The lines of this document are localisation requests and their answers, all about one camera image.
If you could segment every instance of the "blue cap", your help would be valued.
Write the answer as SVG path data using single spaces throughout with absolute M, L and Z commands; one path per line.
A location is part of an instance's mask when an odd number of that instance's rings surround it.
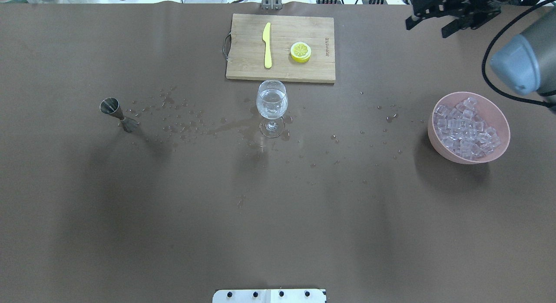
M 536 91 L 540 87 L 540 69 L 531 44 L 517 34 L 490 59 L 490 67 L 511 89 L 520 95 Z

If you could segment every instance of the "lemon half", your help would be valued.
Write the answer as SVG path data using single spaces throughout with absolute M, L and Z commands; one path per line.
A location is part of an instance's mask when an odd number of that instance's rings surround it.
M 290 48 L 292 59 L 298 63 L 305 63 L 311 57 L 311 47 L 304 42 L 295 42 Z

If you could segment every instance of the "knife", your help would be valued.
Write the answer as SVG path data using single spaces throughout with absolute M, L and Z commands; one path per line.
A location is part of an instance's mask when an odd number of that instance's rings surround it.
M 265 67 L 272 67 L 272 57 L 270 56 L 270 23 L 266 23 L 262 31 L 262 41 L 265 42 Z

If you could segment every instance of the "lemon slice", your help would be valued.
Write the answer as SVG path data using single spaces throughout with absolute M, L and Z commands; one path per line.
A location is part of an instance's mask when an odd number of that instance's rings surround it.
M 292 59 L 298 63 L 305 63 L 311 57 L 311 47 L 304 42 L 295 42 L 290 48 Z

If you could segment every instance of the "wooden cutting board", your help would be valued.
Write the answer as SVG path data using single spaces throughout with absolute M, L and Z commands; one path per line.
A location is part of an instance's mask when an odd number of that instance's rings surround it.
M 271 23 L 272 67 L 264 66 L 262 30 Z M 278 79 L 302 83 L 334 83 L 334 19 L 278 15 L 234 14 L 226 78 L 245 80 Z M 311 47 L 311 59 L 297 63 L 290 56 L 295 42 Z

